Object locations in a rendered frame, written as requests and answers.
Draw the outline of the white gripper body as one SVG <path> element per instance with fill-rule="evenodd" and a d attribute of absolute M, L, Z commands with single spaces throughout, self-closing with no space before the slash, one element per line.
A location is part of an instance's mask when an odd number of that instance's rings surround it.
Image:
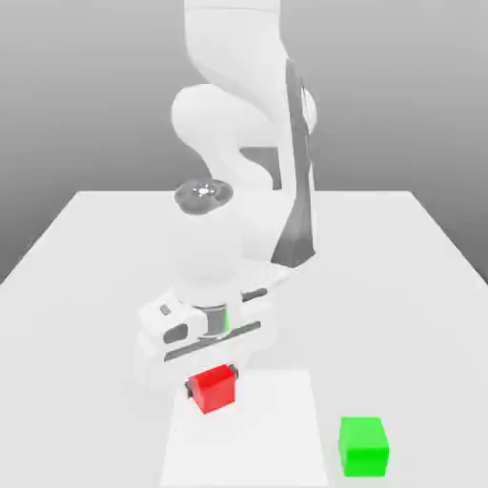
<path fill-rule="evenodd" d="M 139 319 L 134 376 L 154 390 L 178 386 L 223 364 L 240 370 L 254 353 L 275 342 L 270 300 L 244 300 L 237 317 L 224 305 L 197 308 L 156 300 L 141 309 Z"/>

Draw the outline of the small red cube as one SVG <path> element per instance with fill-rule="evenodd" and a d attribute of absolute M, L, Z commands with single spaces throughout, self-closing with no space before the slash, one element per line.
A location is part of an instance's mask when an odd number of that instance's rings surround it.
<path fill-rule="evenodd" d="M 193 389 L 193 401 L 207 415 L 235 402 L 234 375 L 224 364 L 205 371 L 189 380 Z"/>

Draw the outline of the small green cube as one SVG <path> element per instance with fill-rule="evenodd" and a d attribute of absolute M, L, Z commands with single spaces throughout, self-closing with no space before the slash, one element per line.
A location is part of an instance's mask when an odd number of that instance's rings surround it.
<path fill-rule="evenodd" d="M 342 417 L 337 448 L 345 477 L 386 476 L 390 447 L 380 417 Z"/>

